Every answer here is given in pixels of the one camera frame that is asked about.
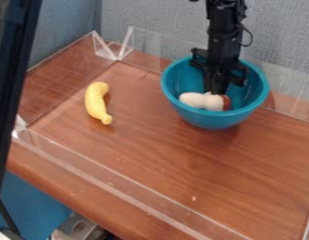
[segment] black frame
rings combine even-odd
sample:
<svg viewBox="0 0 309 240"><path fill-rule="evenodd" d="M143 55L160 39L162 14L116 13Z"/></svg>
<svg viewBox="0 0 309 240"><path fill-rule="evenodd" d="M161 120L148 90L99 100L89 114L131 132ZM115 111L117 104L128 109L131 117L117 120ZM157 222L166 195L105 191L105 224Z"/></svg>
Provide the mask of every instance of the black frame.
<svg viewBox="0 0 309 240"><path fill-rule="evenodd" d="M43 0L0 0L0 190Z"/></svg>

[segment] blue bowl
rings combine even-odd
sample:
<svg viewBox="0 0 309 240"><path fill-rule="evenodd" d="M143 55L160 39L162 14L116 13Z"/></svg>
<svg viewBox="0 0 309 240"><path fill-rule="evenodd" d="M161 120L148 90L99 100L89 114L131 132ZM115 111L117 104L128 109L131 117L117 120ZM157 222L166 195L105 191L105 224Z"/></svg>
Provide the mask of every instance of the blue bowl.
<svg viewBox="0 0 309 240"><path fill-rule="evenodd" d="M233 109L226 112L212 112L196 109L178 100L186 92L204 93L202 71L190 66L192 56L173 62L162 73L162 91L176 111L190 124L200 128L222 129L240 124L260 107L269 96L269 83L264 72L246 61L242 64L250 69L244 87L230 84L228 96Z"/></svg>

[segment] banana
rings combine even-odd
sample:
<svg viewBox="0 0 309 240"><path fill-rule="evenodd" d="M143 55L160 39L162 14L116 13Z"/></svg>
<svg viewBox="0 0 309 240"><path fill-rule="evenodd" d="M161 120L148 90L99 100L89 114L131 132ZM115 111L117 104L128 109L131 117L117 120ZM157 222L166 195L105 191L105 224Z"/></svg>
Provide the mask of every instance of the banana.
<svg viewBox="0 0 309 240"><path fill-rule="evenodd" d="M109 92L109 85L105 82L95 82L85 93L85 105L92 117L101 120L104 125L109 125L113 117L108 115L104 97Z"/></svg>

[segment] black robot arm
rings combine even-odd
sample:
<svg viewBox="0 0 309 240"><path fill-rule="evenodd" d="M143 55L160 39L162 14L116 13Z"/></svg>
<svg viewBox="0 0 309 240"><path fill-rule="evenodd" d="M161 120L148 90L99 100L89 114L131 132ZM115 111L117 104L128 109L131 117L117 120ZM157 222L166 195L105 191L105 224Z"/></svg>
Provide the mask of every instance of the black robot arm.
<svg viewBox="0 0 309 240"><path fill-rule="evenodd" d="M209 49L192 49L190 64L204 71L204 90L214 95L226 95L229 84L242 86L248 78L248 68L238 60L241 47L253 42L253 34L242 24L246 9L245 0L206 0ZM242 43L244 31L250 35L248 44Z"/></svg>

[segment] wooden table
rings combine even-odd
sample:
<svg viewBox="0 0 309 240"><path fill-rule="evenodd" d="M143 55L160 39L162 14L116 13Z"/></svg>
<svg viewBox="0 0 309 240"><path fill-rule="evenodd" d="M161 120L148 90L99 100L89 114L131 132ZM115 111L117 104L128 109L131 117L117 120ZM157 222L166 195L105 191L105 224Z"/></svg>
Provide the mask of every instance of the wooden table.
<svg viewBox="0 0 309 240"><path fill-rule="evenodd" d="M97 81L112 88L108 127L84 107ZM308 123L258 109L228 130L192 127L162 95L160 74L97 58L91 37L29 73L20 113L31 145L13 143L9 170L123 239L301 238Z"/></svg>

